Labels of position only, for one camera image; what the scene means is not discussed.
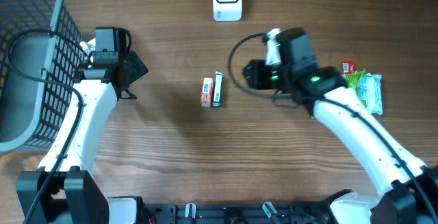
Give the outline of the red chocolate bar wrapper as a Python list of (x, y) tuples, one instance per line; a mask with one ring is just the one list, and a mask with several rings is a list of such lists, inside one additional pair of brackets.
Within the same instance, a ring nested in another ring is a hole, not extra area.
[(343, 61), (342, 62), (342, 70), (345, 74), (353, 74), (356, 71), (356, 62), (355, 61)]

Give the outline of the green snack bag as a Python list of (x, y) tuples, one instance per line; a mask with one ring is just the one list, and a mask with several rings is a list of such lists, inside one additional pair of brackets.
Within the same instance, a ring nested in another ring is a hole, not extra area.
[(309, 75), (309, 97), (323, 98), (324, 95), (339, 87), (355, 89), (364, 71), (341, 75), (332, 66), (317, 69)]

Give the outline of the light teal tissue packet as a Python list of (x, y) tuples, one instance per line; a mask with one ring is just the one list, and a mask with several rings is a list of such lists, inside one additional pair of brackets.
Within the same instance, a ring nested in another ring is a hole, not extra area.
[(356, 87), (359, 100), (370, 114), (383, 114), (381, 79), (382, 75), (366, 73)]

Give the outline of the green white gum pack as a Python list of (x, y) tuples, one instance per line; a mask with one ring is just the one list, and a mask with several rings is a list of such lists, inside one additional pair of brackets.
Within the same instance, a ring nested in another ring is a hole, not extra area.
[(222, 87), (223, 87), (224, 75), (221, 72), (216, 71), (214, 77), (214, 92), (212, 97), (212, 106), (218, 108), (222, 103)]

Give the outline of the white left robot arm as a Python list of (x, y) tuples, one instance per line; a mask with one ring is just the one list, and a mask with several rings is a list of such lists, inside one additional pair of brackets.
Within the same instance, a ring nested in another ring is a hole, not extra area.
[(95, 47), (79, 65), (62, 126), (35, 172), (20, 174), (16, 191), (26, 223), (148, 223), (141, 197), (110, 197), (93, 178), (96, 152), (122, 93), (148, 72), (128, 30), (98, 27)]

